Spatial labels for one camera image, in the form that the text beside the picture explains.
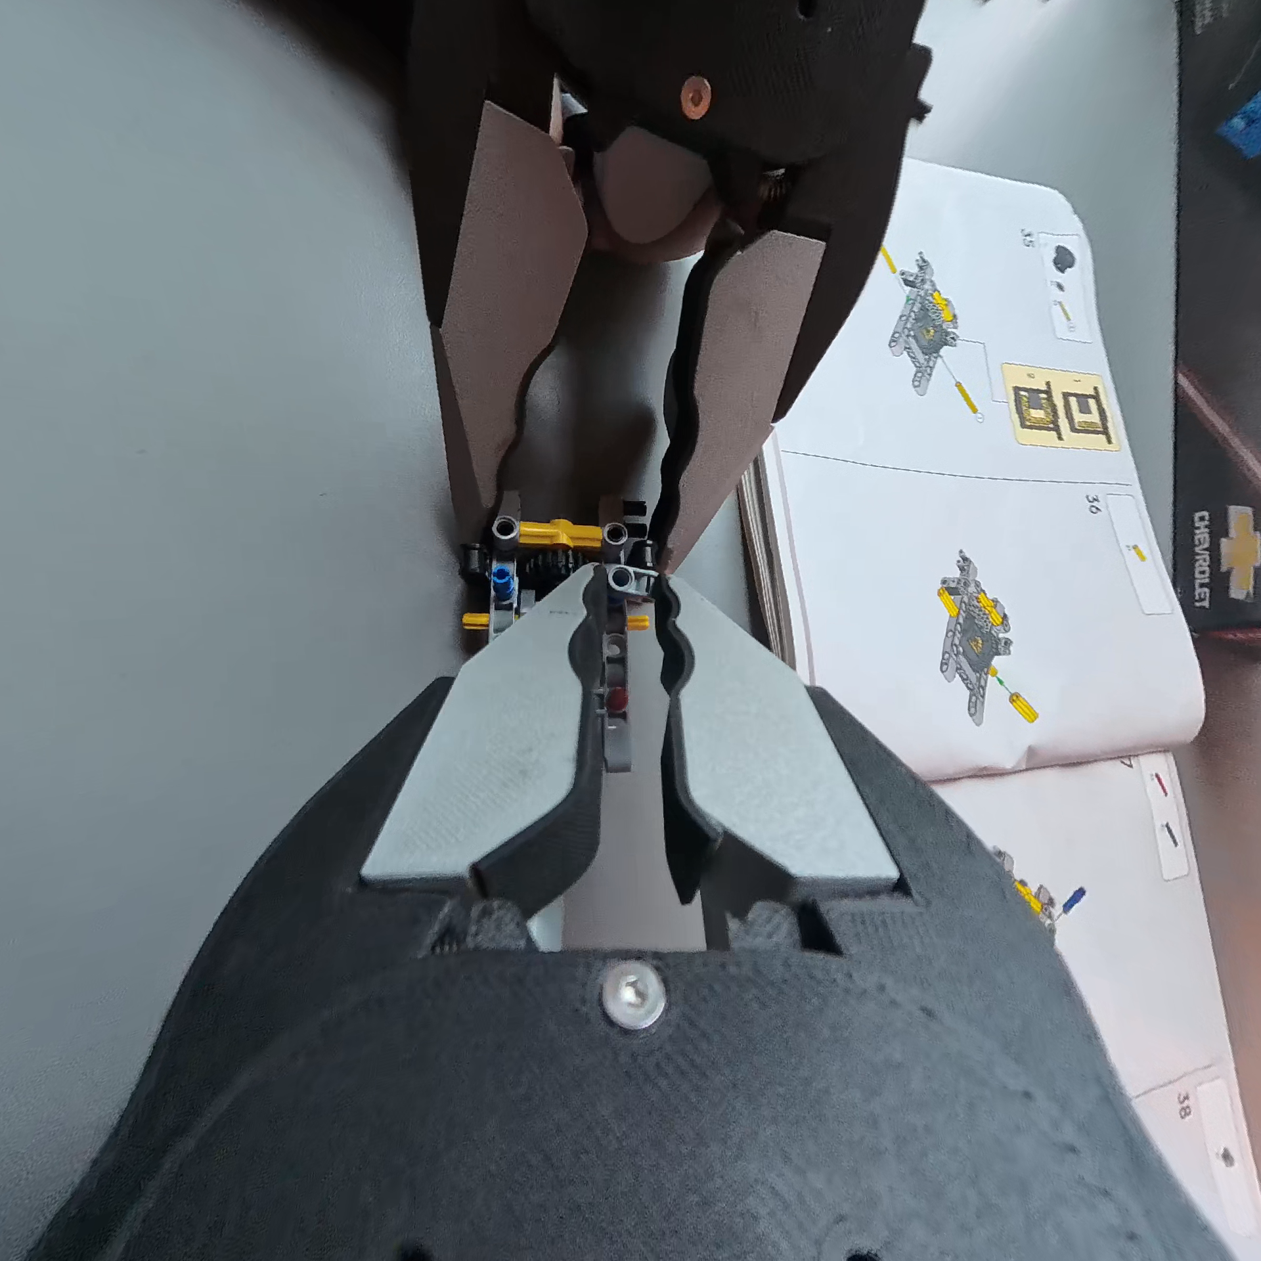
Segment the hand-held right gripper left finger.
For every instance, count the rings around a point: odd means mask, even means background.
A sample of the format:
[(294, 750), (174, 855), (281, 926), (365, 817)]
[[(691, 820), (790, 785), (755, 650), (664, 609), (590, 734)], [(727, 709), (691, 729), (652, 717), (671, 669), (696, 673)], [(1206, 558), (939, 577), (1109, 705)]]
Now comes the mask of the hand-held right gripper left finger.
[(604, 570), (568, 577), (449, 683), (360, 868), (530, 919), (591, 866), (604, 775)]

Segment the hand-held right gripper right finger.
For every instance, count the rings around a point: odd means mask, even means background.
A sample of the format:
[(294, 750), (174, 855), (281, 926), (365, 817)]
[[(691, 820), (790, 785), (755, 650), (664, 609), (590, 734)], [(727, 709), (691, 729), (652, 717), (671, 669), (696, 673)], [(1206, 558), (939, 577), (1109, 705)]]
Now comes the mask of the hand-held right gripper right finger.
[(657, 585), (665, 847), (679, 901), (884, 894), (901, 873), (812, 692), (681, 578)]

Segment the open lego instruction booklet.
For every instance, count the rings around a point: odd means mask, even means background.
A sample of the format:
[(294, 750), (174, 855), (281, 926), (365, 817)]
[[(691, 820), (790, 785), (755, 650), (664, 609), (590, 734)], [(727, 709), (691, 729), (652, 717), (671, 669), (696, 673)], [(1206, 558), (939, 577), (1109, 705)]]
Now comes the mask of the open lego instruction booklet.
[(1259, 1173), (1176, 749), (1205, 688), (1054, 189), (908, 159), (858, 303), (745, 474), (771, 646), (972, 828), (1209, 1223)]

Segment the black lego car box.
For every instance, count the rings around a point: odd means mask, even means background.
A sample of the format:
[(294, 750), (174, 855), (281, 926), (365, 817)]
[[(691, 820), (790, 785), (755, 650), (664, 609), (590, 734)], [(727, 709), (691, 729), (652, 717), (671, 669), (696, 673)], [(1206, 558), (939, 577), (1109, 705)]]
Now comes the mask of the black lego car box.
[(1260, 638), (1260, 4), (1176, 3), (1174, 588)]

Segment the grey lego gear assembly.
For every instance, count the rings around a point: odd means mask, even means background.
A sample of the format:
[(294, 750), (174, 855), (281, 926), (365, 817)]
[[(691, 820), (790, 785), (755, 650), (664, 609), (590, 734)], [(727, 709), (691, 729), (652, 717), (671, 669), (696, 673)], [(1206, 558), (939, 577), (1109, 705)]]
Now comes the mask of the grey lego gear assembly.
[[(476, 651), (505, 633), (587, 565), (606, 573), (606, 563), (619, 562), (657, 574), (657, 560), (644, 500), (606, 495), (598, 521), (583, 524), (565, 518), (528, 520), (520, 494), (505, 491), (481, 540), (459, 550), (468, 590), (461, 616), (465, 649)], [(598, 715), (606, 770), (615, 775), (633, 768), (629, 637), (652, 627), (649, 602), (614, 602), (607, 595)]]

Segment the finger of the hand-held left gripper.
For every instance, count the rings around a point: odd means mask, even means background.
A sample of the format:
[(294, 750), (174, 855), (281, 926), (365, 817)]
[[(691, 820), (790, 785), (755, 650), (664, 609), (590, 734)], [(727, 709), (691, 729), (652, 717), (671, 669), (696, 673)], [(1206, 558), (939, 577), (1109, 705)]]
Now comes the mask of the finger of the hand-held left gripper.
[(566, 150), (485, 102), (444, 314), (431, 330), (457, 539), (499, 502), (528, 387), (551, 355), (589, 239)]
[(658, 566), (694, 550), (770, 437), (825, 243), (771, 230), (708, 244), (683, 292), (652, 516)]

